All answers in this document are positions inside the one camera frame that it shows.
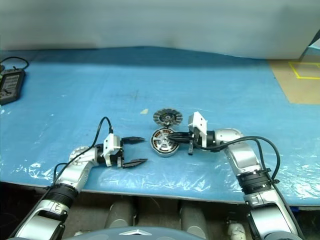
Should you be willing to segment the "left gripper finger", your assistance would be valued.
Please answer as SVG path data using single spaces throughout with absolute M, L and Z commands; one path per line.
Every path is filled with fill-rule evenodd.
M 144 142 L 145 139 L 143 137 L 138 136 L 129 136 L 129 137 L 123 137 L 121 139 L 121 149 L 124 150 L 124 145 L 134 145 Z
M 148 159 L 147 158 L 137 158 L 137 159 L 133 159 L 131 160 L 130 162 L 125 162 L 123 165 L 122 165 L 122 168 L 132 168 L 132 167 L 136 167 L 140 164 L 143 164 L 147 161 Z

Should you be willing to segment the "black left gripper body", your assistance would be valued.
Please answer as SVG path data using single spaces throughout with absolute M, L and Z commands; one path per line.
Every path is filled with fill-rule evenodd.
M 124 150 L 120 148 L 117 153 L 114 155 L 115 163 L 117 167 L 123 167 L 124 164 Z

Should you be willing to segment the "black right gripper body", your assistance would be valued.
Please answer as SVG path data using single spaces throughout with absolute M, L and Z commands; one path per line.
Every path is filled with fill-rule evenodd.
M 200 130 L 196 126 L 188 125 L 189 135 L 191 139 L 189 140 L 188 145 L 188 155 L 192 156 L 194 152 L 194 145 L 198 143 L 200 137 Z

